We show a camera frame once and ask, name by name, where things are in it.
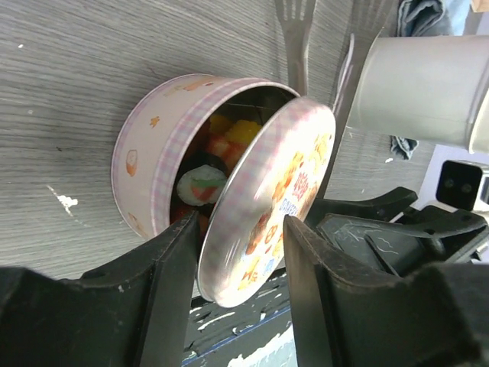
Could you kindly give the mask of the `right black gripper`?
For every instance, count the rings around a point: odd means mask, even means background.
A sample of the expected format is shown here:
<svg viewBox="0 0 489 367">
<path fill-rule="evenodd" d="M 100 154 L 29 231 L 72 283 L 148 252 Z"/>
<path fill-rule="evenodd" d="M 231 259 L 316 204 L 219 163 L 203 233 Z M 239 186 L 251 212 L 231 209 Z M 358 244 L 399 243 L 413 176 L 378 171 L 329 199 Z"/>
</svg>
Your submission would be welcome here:
<svg viewBox="0 0 489 367">
<path fill-rule="evenodd" d="M 467 263 L 488 248 L 488 224 L 463 209 L 413 208 L 417 195 L 398 187 L 363 201 L 317 199 L 305 223 L 350 257 L 394 275 L 432 262 Z"/>
</svg>

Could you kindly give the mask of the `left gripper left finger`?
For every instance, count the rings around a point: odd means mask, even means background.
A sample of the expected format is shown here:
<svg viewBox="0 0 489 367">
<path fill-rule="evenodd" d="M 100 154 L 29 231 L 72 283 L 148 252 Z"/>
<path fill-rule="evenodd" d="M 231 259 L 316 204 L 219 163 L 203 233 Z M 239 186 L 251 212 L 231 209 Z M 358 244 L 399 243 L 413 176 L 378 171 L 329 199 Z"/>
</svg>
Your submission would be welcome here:
<svg viewBox="0 0 489 367">
<path fill-rule="evenodd" d="M 198 260 L 190 213 L 76 280 L 1 269 L 3 366 L 178 366 Z"/>
</svg>

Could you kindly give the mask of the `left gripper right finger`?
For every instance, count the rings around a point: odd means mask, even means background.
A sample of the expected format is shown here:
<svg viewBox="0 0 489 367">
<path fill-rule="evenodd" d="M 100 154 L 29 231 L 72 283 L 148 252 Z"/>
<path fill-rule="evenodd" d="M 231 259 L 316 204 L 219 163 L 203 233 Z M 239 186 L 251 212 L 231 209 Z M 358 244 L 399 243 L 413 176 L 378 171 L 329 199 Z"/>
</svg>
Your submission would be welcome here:
<svg viewBox="0 0 489 367">
<path fill-rule="evenodd" d="M 300 366 L 486 366 L 488 267 L 432 264 L 400 278 L 283 221 Z"/>
</svg>

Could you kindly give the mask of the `metal lid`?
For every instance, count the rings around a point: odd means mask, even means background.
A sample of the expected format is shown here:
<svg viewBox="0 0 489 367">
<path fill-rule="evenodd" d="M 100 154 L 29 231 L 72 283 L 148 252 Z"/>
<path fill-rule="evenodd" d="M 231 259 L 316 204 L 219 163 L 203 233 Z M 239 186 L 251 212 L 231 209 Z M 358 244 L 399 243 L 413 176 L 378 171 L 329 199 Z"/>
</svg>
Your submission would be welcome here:
<svg viewBox="0 0 489 367">
<path fill-rule="evenodd" d="M 335 142 L 332 110 L 295 98 L 259 131 L 215 205 L 197 271 L 206 300 L 248 300 L 283 258 L 283 218 L 305 219 Z"/>
</svg>

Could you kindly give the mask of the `food pieces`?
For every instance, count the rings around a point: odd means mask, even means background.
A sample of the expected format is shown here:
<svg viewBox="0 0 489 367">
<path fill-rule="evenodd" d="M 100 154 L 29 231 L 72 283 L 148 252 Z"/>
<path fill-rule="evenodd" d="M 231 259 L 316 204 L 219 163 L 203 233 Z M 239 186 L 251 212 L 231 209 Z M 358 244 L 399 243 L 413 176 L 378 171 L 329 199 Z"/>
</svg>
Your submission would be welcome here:
<svg viewBox="0 0 489 367">
<path fill-rule="evenodd" d="M 196 210 L 207 223 L 227 179 L 262 129 L 256 121 L 213 114 L 190 143 L 173 185 L 170 221 Z"/>
</svg>

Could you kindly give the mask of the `tall white cylinder container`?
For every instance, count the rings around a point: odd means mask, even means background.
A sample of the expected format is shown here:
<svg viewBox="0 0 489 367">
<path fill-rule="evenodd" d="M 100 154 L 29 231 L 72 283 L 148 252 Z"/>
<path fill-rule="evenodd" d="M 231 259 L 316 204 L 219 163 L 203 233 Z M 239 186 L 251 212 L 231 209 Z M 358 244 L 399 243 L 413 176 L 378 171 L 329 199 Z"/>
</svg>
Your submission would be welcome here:
<svg viewBox="0 0 489 367">
<path fill-rule="evenodd" d="M 486 35 L 379 37 L 364 63 L 348 125 L 468 151 L 486 87 Z"/>
</svg>

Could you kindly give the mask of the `pink metal bowl container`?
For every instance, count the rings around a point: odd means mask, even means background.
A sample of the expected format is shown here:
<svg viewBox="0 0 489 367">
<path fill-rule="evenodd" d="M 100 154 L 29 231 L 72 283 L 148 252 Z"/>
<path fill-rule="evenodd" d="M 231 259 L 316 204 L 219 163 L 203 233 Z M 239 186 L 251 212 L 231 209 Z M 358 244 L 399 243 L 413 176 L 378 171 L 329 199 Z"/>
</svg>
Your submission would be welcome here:
<svg viewBox="0 0 489 367">
<path fill-rule="evenodd" d="M 230 98 L 278 90 L 283 106 L 299 94 L 270 80 L 202 73 L 178 76 L 151 90 L 131 111 L 116 139 L 112 192 L 125 222 L 143 239 L 170 224 L 170 201 L 180 162 L 205 120 Z"/>
</svg>

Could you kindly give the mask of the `blue denim shorts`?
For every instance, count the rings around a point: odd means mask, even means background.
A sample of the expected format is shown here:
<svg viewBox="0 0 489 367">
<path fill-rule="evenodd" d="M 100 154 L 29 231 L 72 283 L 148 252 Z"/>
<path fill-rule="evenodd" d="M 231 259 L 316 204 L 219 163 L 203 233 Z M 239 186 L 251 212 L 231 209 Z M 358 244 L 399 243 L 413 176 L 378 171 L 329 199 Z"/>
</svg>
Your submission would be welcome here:
<svg viewBox="0 0 489 367">
<path fill-rule="evenodd" d="M 470 7 L 470 0 L 401 1 L 396 36 L 462 36 Z"/>
</svg>

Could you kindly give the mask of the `metal tongs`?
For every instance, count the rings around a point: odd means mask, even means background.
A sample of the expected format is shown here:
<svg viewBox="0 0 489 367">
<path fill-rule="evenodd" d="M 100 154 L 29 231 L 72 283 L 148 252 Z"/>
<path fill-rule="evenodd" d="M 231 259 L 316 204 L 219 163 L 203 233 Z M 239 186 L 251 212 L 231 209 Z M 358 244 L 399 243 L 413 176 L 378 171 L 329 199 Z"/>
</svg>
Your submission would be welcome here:
<svg viewBox="0 0 489 367">
<path fill-rule="evenodd" d="M 389 34 L 389 27 L 397 13 L 397 1 L 353 1 L 347 53 L 338 68 L 335 81 L 332 111 L 336 120 L 335 143 L 329 167 L 322 179 L 318 197 L 323 198 L 332 176 L 333 165 L 358 88 L 361 71 L 368 51 L 382 34 Z M 287 55 L 288 85 L 300 95 L 309 88 L 309 35 L 313 26 L 316 1 L 276 1 L 277 20 L 283 32 Z"/>
</svg>

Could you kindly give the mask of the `white lid with brown strap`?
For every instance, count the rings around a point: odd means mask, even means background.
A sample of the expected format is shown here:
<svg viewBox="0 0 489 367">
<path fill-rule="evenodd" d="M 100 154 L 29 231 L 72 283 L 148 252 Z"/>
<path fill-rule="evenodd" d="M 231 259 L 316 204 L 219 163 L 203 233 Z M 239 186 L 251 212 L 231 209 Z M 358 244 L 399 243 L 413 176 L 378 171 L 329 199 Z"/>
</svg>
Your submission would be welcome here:
<svg viewBox="0 0 489 367">
<path fill-rule="evenodd" d="M 471 128 L 468 143 L 468 151 L 471 154 L 488 154 L 488 129 L 488 87 L 486 87 Z"/>
</svg>

